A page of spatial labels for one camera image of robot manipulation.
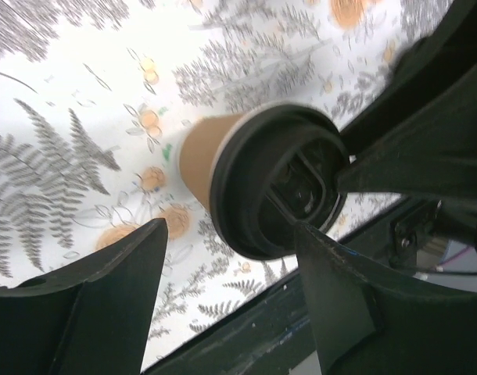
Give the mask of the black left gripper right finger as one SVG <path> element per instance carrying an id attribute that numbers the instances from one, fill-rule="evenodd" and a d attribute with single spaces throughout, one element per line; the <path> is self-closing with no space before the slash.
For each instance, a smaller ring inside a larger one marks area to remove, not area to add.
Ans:
<path id="1" fill-rule="evenodd" d="M 324 374 L 477 374 L 477 293 L 419 280 L 295 229 Z"/>

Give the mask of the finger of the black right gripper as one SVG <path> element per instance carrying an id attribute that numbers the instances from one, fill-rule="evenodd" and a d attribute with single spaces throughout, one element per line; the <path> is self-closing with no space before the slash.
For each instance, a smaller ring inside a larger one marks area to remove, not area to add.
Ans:
<path id="1" fill-rule="evenodd" d="M 477 195 L 477 64 L 338 173 L 341 192 Z"/>
<path id="2" fill-rule="evenodd" d="M 386 89 L 342 132 L 381 137 L 477 64 L 477 1 L 453 1 L 435 30 L 399 58 Z"/>

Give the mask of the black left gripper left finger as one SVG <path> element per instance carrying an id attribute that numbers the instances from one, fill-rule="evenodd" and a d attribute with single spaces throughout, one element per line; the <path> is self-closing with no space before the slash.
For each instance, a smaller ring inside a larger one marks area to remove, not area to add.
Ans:
<path id="1" fill-rule="evenodd" d="M 167 248 L 165 220 L 17 287 L 0 287 L 0 374 L 138 374 Z"/>

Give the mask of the black plastic cup lid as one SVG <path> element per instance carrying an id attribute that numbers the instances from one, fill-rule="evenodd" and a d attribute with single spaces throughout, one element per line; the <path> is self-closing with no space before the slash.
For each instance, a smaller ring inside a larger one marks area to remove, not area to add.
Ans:
<path id="1" fill-rule="evenodd" d="M 334 123 L 319 110 L 279 103 L 237 115 L 217 148 L 210 177 L 216 232 L 238 254 L 294 254 L 294 226 L 327 231 L 346 195 L 335 175 L 350 164 Z"/>

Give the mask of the brown paper coffee cup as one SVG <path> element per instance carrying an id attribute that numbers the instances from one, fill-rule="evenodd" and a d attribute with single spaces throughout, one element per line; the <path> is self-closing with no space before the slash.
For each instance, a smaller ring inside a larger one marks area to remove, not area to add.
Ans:
<path id="1" fill-rule="evenodd" d="M 178 161 L 181 179 L 206 210 L 210 208 L 214 158 L 225 135 L 241 117 L 242 114 L 202 118 L 182 142 Z"/>

